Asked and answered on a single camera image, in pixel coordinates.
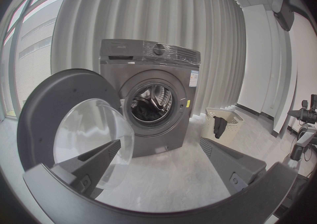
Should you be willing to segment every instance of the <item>floor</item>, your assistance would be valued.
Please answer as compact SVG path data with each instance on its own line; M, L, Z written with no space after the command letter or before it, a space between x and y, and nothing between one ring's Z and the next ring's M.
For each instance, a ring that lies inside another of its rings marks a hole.
M272 121L236 108L244 119L229 147L264 160L269 169L283 161L295 137L286 131L283 138L270 134ZM97 200L121 208L146 212L173 212L198 208L229 197L229 192L199 146L204 117L191 119L184 144L169 152L132 159L123 182L114 190L104 190ZM316 164L301 163L299 173L308 175Z

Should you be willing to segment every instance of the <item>washing machine door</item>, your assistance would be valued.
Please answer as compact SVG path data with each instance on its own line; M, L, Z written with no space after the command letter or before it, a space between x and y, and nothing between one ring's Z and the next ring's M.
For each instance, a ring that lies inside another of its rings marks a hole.
M21 111L17 143L24 170L39 163L52 168L111 140L121 149L97 187L114 188L131 161L134 131L121 115L120 99L101 75L69 69L44 80Z

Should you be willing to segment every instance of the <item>control panel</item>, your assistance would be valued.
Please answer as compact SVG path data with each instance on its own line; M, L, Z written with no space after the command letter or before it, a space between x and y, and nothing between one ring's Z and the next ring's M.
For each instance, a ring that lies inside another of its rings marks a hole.
M190 66L200 65L200 52L175 45L129 39L101 41L100 64L116 61L167 62Z

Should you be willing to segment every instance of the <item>cable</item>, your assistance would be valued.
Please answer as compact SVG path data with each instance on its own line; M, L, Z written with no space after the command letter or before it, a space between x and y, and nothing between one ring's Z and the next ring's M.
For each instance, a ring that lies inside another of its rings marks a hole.
M305 159L305 161L309 161L309 160L311 159L311 157L312 157L312 154L313 154L313 150L311 149L310 157L309 157L309 159L307 160L307 159L306 159L306 153L304 153L304 159Z
M291 143L291 150L290 150L290 152L292 152L292 145L293 145L294 139L293 139L293 141L292 141L292 143Z

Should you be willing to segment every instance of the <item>black cloth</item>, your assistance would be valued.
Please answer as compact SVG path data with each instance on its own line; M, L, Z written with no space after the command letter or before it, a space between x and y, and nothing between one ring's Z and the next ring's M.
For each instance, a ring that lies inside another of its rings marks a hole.
M137 106L133 109L133 114L140 120L151 122L159 119L161 115L147 103L139 101Z
M224 130L226 129L228 122L222 117L214 116L214 119L215 119L214 134L216 139L219 139L220 136L224 133Z

